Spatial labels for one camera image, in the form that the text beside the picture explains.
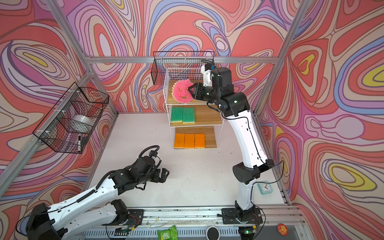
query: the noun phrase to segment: orange sponge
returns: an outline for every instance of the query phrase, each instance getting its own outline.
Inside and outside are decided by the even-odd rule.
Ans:
[[[195,133],[195,148],[205,148],[204,133]]]
[[[195,148],[195,134],[194,133],[186,133],[184,148]]]
[[[184,137],[185,137],[185,133],[175,134],[174,148],[178,148],[178,149],[184,148]]]

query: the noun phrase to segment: clock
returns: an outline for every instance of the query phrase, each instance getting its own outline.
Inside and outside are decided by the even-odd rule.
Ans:
[[[263,195],[273,192],[272,186],[267,182],[268,181],[265,181],[265,183],[264,182],[257,183],[257,186],[259,187],[260,193]]]

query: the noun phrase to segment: red round sticker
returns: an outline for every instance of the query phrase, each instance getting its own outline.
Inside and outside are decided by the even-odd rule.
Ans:
[[[277,230],[283,236],[287,236],[288,235],[288,228],[284,224],[282,224],[282,223],[277,225]]]

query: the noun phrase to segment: green plastic wrapper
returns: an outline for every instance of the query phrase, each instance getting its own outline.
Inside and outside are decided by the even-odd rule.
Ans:
[[[170,229],[158,231],[157,235],[159,240],[177,240],[176,226],[173,225]]]

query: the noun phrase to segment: pink sponge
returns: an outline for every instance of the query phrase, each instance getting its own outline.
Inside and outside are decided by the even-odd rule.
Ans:
[[[189,79],[177,81],[172,87],[173,98],[179,103],[189,103],[192,101],[193,97],[188,92],[188,88],[192,85],[193,83]]]

